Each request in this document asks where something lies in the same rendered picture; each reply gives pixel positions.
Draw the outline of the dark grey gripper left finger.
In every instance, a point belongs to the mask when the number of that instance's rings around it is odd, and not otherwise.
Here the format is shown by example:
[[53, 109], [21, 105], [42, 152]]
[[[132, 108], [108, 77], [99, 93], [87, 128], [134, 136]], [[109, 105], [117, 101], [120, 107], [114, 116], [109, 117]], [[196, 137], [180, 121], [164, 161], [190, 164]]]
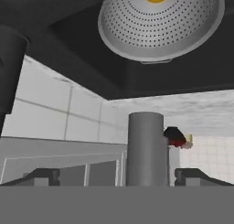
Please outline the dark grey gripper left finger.
[[1, 184], [1, 187], [19, 186], [36, 178], [47, 178], [50, 187], [60, 186], [60, 170], [57, 168], [37, 168], [26, 176]]

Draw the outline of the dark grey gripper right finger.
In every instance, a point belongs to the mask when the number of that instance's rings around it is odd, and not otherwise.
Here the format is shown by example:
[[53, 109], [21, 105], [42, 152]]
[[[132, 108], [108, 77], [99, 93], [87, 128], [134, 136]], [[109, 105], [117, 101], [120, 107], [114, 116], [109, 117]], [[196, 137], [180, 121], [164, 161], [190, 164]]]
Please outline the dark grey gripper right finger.
[[226, 181], [210, 177], [198, 168], [177, 168], [175, 170], [176, 187], [234, 187]]

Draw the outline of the dark sink basin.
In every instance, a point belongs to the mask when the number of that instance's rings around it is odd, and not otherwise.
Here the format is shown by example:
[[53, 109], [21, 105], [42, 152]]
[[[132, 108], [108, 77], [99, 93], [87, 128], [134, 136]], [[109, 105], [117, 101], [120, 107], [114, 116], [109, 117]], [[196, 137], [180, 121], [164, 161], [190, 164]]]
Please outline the dark sink basin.
[[16, 89], [24, 56], [107, 100], [234, 90], [234, 0], [200, 48], [167, 64], [111, 52], [98, 33], [104, 0], [0, 0], [0, 93]]

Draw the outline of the grey perforated metal colander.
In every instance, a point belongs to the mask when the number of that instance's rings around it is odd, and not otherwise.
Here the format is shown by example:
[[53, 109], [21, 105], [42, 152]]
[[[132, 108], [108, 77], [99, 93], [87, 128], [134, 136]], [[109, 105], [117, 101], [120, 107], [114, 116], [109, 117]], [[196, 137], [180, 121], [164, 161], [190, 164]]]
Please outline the grey perforated metal colander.
[[115, 54], [143, 64], [164, 63], [203, 45], [224, 12], [225, 0], [105, 0], [98, 30]]

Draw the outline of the wide grey cabinet door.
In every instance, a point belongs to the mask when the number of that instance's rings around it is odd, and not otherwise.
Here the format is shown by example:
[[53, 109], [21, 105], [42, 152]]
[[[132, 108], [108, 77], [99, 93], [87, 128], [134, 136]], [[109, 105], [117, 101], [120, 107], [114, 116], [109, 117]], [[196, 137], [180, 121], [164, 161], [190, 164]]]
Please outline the wide grey cabinet door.
[[16, 180], [24, 173], [31, 173], [37, 168], [66, 168], [78, 165], [85, 166], [83, 185], [87, 186], [90, 168], [88, 162], [81, 155], [7, 158], [0, 182], [4, 184]]

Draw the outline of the black and red small object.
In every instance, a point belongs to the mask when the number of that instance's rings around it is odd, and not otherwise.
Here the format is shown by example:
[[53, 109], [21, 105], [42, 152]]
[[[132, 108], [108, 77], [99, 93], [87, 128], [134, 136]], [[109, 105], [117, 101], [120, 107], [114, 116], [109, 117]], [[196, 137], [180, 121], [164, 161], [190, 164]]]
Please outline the black and red small object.
[[193, 147], [193, 143], [189, 142], [184, 134], [175, 126], [168, 126], [164, 130], [164, 137], [167, 139], [168, 146], [181, 149], [190, 149]]

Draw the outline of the narrow grey cabinet door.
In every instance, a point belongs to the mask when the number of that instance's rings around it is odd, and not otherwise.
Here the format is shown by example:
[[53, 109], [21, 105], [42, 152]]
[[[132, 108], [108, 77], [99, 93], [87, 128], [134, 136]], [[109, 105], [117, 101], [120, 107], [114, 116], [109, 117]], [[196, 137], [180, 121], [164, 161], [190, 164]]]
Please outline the narrow grey cabinet door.
[[121, 187], [122, 160], [85, 165], [85, 187]]

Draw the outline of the grey cylindrical faucet post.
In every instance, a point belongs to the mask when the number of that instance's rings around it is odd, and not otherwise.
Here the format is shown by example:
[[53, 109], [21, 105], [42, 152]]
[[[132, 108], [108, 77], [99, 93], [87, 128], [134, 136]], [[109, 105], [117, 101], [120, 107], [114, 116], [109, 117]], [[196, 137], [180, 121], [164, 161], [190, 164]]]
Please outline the grey cylindrical faucet post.
[[133, 112], [129, 115], [126, 186], [168, 186], [167, 142], [161, 113]]

